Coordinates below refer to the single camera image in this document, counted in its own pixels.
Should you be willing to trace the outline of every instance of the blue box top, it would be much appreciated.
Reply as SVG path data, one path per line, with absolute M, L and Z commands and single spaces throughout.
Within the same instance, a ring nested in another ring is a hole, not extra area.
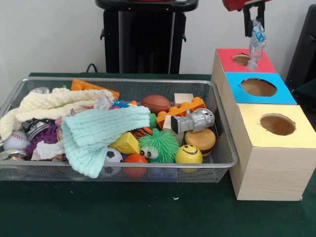
M 277 73 L 226 73 L 237 103 L 297 105 Z

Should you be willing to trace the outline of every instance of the yellow cheese toy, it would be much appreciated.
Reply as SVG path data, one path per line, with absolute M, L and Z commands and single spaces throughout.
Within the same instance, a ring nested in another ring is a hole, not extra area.
M 125 155 L 140 154 L 138 141 L 130 132 L 123 134 L 109 147 L 112 147 Z

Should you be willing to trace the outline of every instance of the toy robot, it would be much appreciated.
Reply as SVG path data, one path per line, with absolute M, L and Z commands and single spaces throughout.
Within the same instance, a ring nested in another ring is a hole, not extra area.
M 207 109 L 198 109 L 190 114 L 187 111 L 185 117 L 171 117 L 171 128 L 175 133 L 181 133 L 185 131 L 201 132 L 207 127 L 213 126 L 215 123 L 214 114 Z

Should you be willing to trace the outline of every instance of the yellow box top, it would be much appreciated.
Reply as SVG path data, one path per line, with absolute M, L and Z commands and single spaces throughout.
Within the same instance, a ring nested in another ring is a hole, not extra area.
M 316 133 L 299 105 L 237 105 L 253 146 L 316 148 Z

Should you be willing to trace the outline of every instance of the wooden box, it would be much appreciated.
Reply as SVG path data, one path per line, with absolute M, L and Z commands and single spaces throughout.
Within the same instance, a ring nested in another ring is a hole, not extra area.
M 276 73 L 276 70 L 266 53 L 258 63 L 255 71 L 247 67 L 249 61 L 249 49 L 220 48 L 215 51 L 215 58 L 212 72 L 212 82 L 216 84 L 219 94 L 222 94 L 225 73 Z
M 277 73 L 225 73 L 221 100 L 232 127 L 237 103 L 296 105 Z
M 297 105 L 237 104 L 230 169 L 238 200 L 300 200 L 316 167 L 316 133 Z

